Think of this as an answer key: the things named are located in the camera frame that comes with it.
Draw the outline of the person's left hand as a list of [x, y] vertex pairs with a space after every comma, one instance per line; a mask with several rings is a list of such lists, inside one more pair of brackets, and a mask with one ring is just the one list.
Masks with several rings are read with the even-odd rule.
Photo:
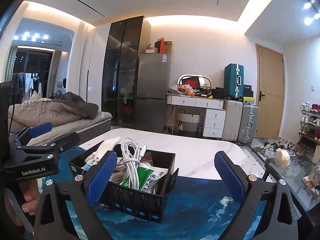
[[28, 189], [24, 192], [25, 203], [22, 205], [24, 213], [33, 216], [36, 214], [36, 209], [40, 200], [40, 192], [38, 189], [37, 180], [32, 180]]

